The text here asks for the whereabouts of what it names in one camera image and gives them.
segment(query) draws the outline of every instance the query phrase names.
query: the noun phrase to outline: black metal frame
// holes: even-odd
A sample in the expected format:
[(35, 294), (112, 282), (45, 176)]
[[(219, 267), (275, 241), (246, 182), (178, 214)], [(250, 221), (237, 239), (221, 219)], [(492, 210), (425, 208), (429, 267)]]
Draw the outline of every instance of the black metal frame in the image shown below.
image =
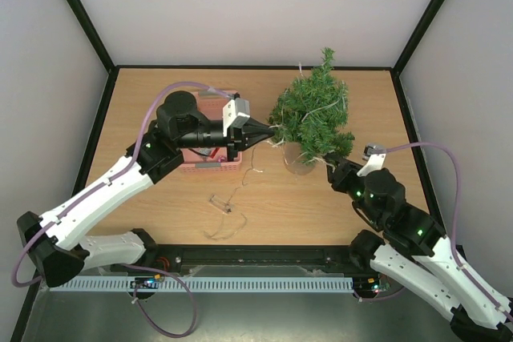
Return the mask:
[[(411, 142), (417, 141), (418, 136), (415, 130), (414, 122), (410, 113), (410, 109), (408, 107), (408, 103), (406, 101), (406, 96), (404, 90), (402, 88), (400, 75), (402, 71), (405, 69), (406, 64), (410, 60), (413, 55), (415, 49), (418, 44), (422, 40), (422, 37), (428, 30), (430, 24), (432, 23), (434, 17), (438, 13), (442, 4), (445, 0), (431, 0), (426, 10), (424, 11), (418, 25), (415, 27), (413, 34), (411, 35), (408, 43), (406, 44), (404, 50), (399, 56), (398, 61), (396, 62), (394, 68), (390, 67), (365, 67), (365, 66), (351, 66), (351, 67), (336, 67), (336, 70), (385, 70), (390, 72), (390, 76), (392, 77), (392, 81), (394, 84), (394, 89), (398, 98), (399, 107), (401, 109), (402, 117), (406, 127), (406, 133), (408, 134), (408, 139)], [(99, 109), (96, 114), (95, 122), (93, 128), (91, 130), (91, 135), (87, 142), (87, 147), (83, 156), (83, 161), (79, 169), (79, 174), (76, 179), (75, 187), (73, 189), (73, 194), (85, 188), (87, 177), (89, 175), (89, 170), (91, 168), (92, 160), (95, 155), (96, 146), (99, 141), (99, 136), (101, 134), (103, 128), (103, 122), (107, 115), (107, 110), (111, 101), (112, 92), (115, 87), (115, 83), (119, 74), (119, 70), (122, 68), (176, 68), (176, 69), (223, 69), (223, 70), (295, 70), (296, 66), (199, 66), (199, 65), (184, 65), (184, 66), (166, 66), (166, 65), (141, 65), (141, 66), (116, 66), (112, 61), (110, 55), (107, 52), (107, 49), (103, 45), (101, 38), (99, 37), (98, 32), (96, 31), (91, 19), (89, 18), (82, 2), (80, 0), (67, 0), (70, 8), (72, 9), (75, 17), (78, 19), (80, 25), (82, 26), (84, 33), (89, 38), (91, 45), (96, 51), (96, 54), (99, 56), (102, 64), (107, 70), (108, 79), (105, 85), (105, 90), (103, 92), (102, 99), (100, 101)], [(438, 208), (438, 204), (436, 201), (436, 197), (434, 195), (434, 189), (430, 181), (429, 172), (426, 167), (426, 161), (423, 157), (422, 152), (418, 148), (412, 149), (413, 156), (415, 160), (415, 164), (417, 166), (418, 174), (420, 177), (420, 181), (422, 184), (422, 188), (424, 190), (424, 194), (426, 196), (427, 206), (429, 208), (430, 213), (436, 218), (436, 220), (443, 225), (442, 217), (440, 215), (440, 210)], [(312, 260), (306, 260), (306, 265), (308, 266), (324, 266), (324, 268), (329, 268), (331, 255), (335, 250), (340, 252), (340, 250), (346, 250), (347, 246), (340, 247), (251, 247), (251, 246), (243, 246), (243, 247), (218, 247), (218, 246), (170, 246), (164, 245), (164, 249), (168, 250), (170, 253), (177, 252), (185, 252), (187, 250), (188, 255), (194, 255), (194, 258), (191, 260), (195, 261), (207, 261), (210, 260), (213, 264), (214, 261), (220, 262), (221, 260), (226, 260), (229, 255), (235, 253), (237, 256), (237, 260), (241, 259), (251, 259), (251, 257), (255, 257), (257, 259), (261, 258), (262, 255), (265, 255), (269, 250), (273, 250), (273, 254), (275, 258), (280, 259), (281, 261), (291, 261), (291, 255), (296, 257), (298, 252), (304, 252), (305, 255), (311, 254), (313, 255)], [(224, 258), (219, 259), (219, 253), (226, 252), (226, 256)], [(323, 255), (324, 264), (317, 257), (319, 255)], [(357, 272), (352, 271), (351, 267), (345, 264), (344, 260), (344, 251), (342, 252), (342, 260), (338, 264), (338, 268), (344, 266), (343, 268), (353, 274), (355, 277), (357, 276)], [(38, 284), (34, 284), (29, 288), (27, 296), (22, 306), (22, 310), (20, 312), (18, 322), (14, 328), (13, 335), (11, 337), (11, 342), (21, 341), (23, 338), (23, 334), (26, 329), (26, 324), (28, 322), (30, 311), (32, 309), (32, 305), (34, 304), (35, 297), (38, 292)]]

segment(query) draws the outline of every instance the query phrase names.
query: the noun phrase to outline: white bracket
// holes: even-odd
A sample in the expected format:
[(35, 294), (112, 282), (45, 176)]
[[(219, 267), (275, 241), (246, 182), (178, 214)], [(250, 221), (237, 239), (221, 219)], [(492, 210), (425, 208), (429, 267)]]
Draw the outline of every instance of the white bracket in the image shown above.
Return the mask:
[(230, 127), (242, 128), (250, 117), (249, 102), (246, 99), (230, 99), (223, 107), (223, 135), (228, 135)]

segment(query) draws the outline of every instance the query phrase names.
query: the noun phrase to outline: cable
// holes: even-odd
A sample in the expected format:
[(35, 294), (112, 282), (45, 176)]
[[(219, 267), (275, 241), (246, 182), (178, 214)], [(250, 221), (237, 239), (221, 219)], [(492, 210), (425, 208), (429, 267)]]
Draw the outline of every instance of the cable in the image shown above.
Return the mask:
[(358, 302), (366, 302), (366, 303), (379, 302), (381, 300), (392, 300), (393, 298), (397, 298), (405, 291), (405, 289), (406, 288), (404, 286), (402, 286), (394, 294), (390, 294), (389, 296), (382, 296), (381, 298), (361, 298), (356, 291), (353, 291), (353, 295), (356, 296), (356, 299), (358, 300)]
[(140, 309), (140, 311), (143, 313), (144, 319), (150, 324), (150, 326), (152, 326), (157, 332), (159, 332), (163, 336), (167, 336), (169, 338), (183, 338), (184, 336), (190, 336), (192, 334), (192, 332), (194, 332), (194, 328), (196, 327), (196, 321), (198, 319), (198, 303), (196, 302), (196, 298), (194, 298), (194, 295), (192, 294), (191, 290), (189, 289), (189, 287), (187, 286), (187, 284), (185, 284), (185, 282), (183, 280), (181, 280), (177, 276), (174, 276), (170, 272), (165, 272), (163, 270), (159, 270), (158, 268), (144, 268), (142, 266), (134, 266), (131, 264), (121, 264), (121, 266), (124, 266), (126, 268), (131, 268), (132, 270), (140, 270), (142, 272), (156, 272), (158, 274), (162, 274), (163, 276), (168, 276), (169, 278), (173, 278), (176, 282), (178, 282), (178, 284), (180, 284), (180, 286), (182, 288), (184, 288), (184, 290), (187, 292), (189, 299), (191, 300), (192, 309), (193, 309), (191, 325), (189, 326), (187, 331), (182, 334), (174, 334), (172, 332), (167, 332), (163, 328), (159, 327), (150, 318), (150, 316), (146, 313), (146, 310), (144, 310), (143, 305), (140, 303), (140, 301), (137, 298), (137, 290), (141, 286), (139, 284), (137, 286), (135, 286), (134, 292), (132, 294), (132, 297), (134, 299), (133, 303), (136, 304), (137, 307)]
[[(438, 148), (439, 150), (444, 151), (447, 155), (449, 155), (450, 160), (452, 161), (452, 164), (454, 166), (454, 173), (456, 174), (456, 196), (454, 198), (454, 214), (452, 218), (452, 231), (450, 234), (450, 252), (452, 253), (452, 256), (454, 258), (454, 261), (458, 265), (458, 267), (462, 270), (463, 274), (485, 295), (486, 298), (489, 299), (490, 302), (493, 303), (495, 308), (498, 311), (501, 311), (500, 309), (503, 308), (503, 306), (500, 304), (499, 301), (497, 301), (486, 289), (481, 285), (480, 282), (477, 281), (476, 278), (473, 277), (472, 274), (470, 274), (467, 270), (467, 268), (463, 265), (463, 262), (460, 260), (458, 251), (456, 250), (456, 226), (458, 224), (458, 214), (459, 214), (459, 206), (461, 203), (461, 176), (460, 176), (460, 168), (458, 160), (456, 159), (456, 156), (454, 153), (449, 150), (448, 147), (445, 147), (441, 144), (437, 143), (431, 143), (431, 142), (415, 142), (415, 143), (408, 143), (404, 144), (402, 146), (392, 147), (385, 150), (385, 153), (405, 150), (406, 148), (412, 148), (412, 147), (434, 147)], [(513, 316), (506, 310), (501, 311), (502, 314), (506, 316), (506, 318), (509, 319), (510, 322), (513, 323)]]
[[(207, 86), (207, 85), (202, 84), (202, 83), (197, 83), (197, 82), (176, 82), (176, 83), (170, 84), (169, 86), (164, 88), (157, 95), (157, 97), (155, 98), (155, 100), (151, 104), (150, 108), (147, 110), (146, 116), (144, 117), (144, 120), (143, 120), (143, 124), (141, 125), (141, 128), (139, 129), (139, 134), (137, 135), (137, 140), (135, 141), (134, 153), (133, 153), (133, 155), (131, 157), (130, 162), (128, 163), (128, 165), (123, 170), (121, 170), (121, 171), (117, 172), (116, 174), (114, 174), (109, 179), (110, 182), (112, 182), (112, 181), (118, 179), (120, 176), (123, 176), (124, 174), (126, 174), (131, 169), (131, 167), (134, 165), (134, 163), (137, 160), (137, 157), (139, 155), (139, 151), (140, 151), (140, 148), (141, 148), (141, 143), (143, 142), (143, 136), (144, 136), (144, 132), (146, 131), (147, 124), (149, 123), (151, 115), (153, 114), (154, 110), (156, 109), (157, 104), (159, 103), (159, 101), (166, 94), (168, 94), (170, 91), (174, 90), (177, 87), (197, 87), (197, 88), (200, 88), (202, 90), (207, 90), (207, 91), (215, 92), (216, 94), (219, 94), (219, 95), (221, 95), (221, 96), (223, 96), (225, 98), (230, 98), (231, 97), (230, 94), (228, 94), (228, 93), (226, 93), (224, 91), (217, 90), (216, 88), (213, 88), (211, 86)], [(94, 186), (89, 191), (84, 192), (76, 200), (71, 202), (69, 206), (64, 208), (64, 210), (62, 210), (60, 212), (60, 214), (57, 215), (57, 220), (61, 220), (62, 218), (64, 218), (71, 210), (73, 210), (81, 202), (83, 202), (85, 199), (87, 199), (88, 197), (90, 197), (91, 195), (96, 193), (100, 188), (102, 188), (104, 186), (106, 186), (106, 184), (101, 182), (101, 183), (97, 184), (96, 186)], [(39, 230), (32, 238), (30, 238), (30, 240), (26, 243), (25, 247), (20, 252), (18, 258), (16, 259), (16, 262), (14, 263), (13, 270), (10, 273), (10, 282), (15, 287), (17, 287), (17, 288), (24, 288), (25, 286), (30, 286), (31, 284), (35, 284), (35, 283), (39, 282), (42, 279), (41, 276), (38, 276), (38, 277), (35, 277), (34, 279), (29, 280), (27, 282), (19, 282), (18, 281), (18, 270), (19, 270), (19, 267), (22, 264), (23, 258), (25, 258), (25, 255), (28, 254), (30, 248), (32, 246), (34, 246), (34, 244), (39, 240), (39, 238), (41, 238), (41, 236), (43, 234), (45, 234), (48, 231), (48, 229), (50, 229), (54, 224), (55, 224), (55, 222), (49, 222), (45, 227), (43, 227), (41, 230)]]
[(196, 154), (196, 155), (200, 156), (201, 158), (205, 158), (205, 157), (207, 157), (207, 156), (208, 156), (208, 155), (205, 155), (205, 154), (201, 154), (199, 151), (196, 151), (196, 150), (194, 150), (194, 149), (192, 149), (192, 148), (188, 148), (188, 150), (189, 150), (190, 152), (193, 152), (194, 154)]

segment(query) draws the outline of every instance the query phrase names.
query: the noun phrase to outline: white wall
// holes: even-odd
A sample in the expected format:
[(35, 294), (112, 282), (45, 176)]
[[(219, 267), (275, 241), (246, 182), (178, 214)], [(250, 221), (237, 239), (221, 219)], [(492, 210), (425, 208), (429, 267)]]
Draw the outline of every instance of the white wall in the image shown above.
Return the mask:
[[(423, 140), (454, 149), (463, 169), (458, 241), (477, 270), (513, 296), (513, 0), (446, 0), (402, 75)], [(429, 150), (442, 214), (454, 172)]]
[(0, 341), (26, 294), (9, 279), (16, 219), (71, 195), (106, 78), (65, 0), (0, 0)]
[(83, 0), (116, 64), (393, 66), (430, 0)]

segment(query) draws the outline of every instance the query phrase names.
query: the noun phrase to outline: white cable tray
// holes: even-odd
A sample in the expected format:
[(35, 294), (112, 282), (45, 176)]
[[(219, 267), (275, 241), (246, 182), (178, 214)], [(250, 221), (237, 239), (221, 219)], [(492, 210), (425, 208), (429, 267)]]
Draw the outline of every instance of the white cable tray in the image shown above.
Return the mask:
[[(77, 276), (52, 292), (127, 292), (135, 285), (134, 276)], [(353, 292), (351, 278), (181, 278), (192, 292)], [(183, 292), (173, 279), (141, 288), (141, 292)]]

